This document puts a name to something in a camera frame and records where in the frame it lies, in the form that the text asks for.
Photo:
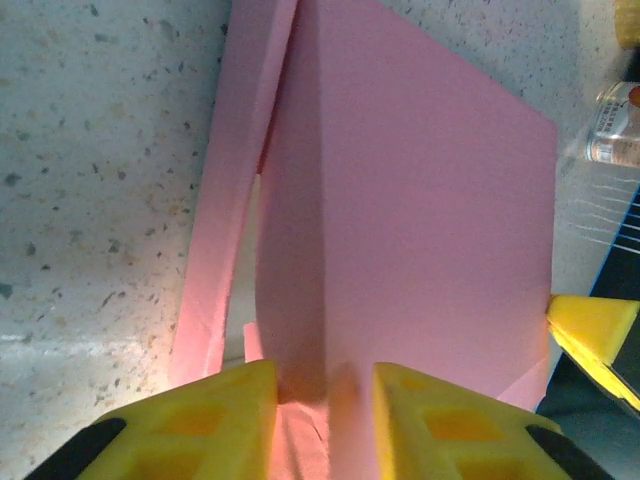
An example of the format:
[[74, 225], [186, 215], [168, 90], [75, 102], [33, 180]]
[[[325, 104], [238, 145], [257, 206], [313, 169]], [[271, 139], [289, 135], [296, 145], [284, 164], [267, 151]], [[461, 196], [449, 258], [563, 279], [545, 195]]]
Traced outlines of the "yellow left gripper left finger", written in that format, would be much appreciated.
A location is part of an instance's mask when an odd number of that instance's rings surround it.
[[268, 480], [277, 405], [274, 363], [246, 363], [106, 413], [27, 480]]

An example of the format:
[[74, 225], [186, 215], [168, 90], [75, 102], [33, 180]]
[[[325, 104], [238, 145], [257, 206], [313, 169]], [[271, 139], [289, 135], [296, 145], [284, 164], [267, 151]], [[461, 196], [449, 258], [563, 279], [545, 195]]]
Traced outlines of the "pink paper box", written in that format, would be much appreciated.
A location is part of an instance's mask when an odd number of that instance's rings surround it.
[[379, 0], [232, 0], [172, 379], [222, 366], [256, 203], [268, 480], [381, 480], [377, 362], [535, 408], [555, 166], [551, 121]]

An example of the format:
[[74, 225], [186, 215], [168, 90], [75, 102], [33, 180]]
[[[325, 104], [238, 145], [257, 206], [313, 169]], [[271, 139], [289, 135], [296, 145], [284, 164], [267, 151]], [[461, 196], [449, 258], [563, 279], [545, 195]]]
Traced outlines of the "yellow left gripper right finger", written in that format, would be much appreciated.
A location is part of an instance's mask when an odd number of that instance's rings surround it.
[[381, 480], [615, 480], [548, 418], [398, 364], [373, 418]]

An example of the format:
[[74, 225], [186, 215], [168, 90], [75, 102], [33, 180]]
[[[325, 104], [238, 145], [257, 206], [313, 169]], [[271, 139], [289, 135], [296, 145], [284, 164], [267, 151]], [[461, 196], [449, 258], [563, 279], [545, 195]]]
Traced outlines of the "blue table edge strip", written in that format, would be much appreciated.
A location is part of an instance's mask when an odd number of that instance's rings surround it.
[[640, 301], [640, 184], [611, 242], [590, 295]]

